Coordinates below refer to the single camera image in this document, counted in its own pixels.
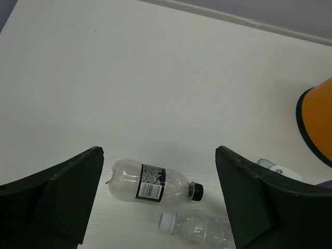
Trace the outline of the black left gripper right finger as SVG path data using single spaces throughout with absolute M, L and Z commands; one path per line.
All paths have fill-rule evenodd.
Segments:
M 215 163 L 237 248 L 331 248 L 331 190 L 257 165 L 231 149 Z

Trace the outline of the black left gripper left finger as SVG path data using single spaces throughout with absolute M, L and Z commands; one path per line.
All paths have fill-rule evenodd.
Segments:
M 77 248 L 104 164 L 102 147 L 1 185 L 1 248 Z

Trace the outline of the small clear bottle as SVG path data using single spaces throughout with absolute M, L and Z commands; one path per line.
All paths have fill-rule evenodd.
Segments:
M 228 218 L 204 211 L 163 212 L 158 229 L 195 248 L 236 248 Z

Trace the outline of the clear bottle black label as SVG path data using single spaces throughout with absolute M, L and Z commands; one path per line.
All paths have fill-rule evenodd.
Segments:
M 189 181 L 179 171 L 127 159 L 115 162 L 106 185 L 118 200 L 169 207 L 199 202 L 204 194 L 201 184 Z

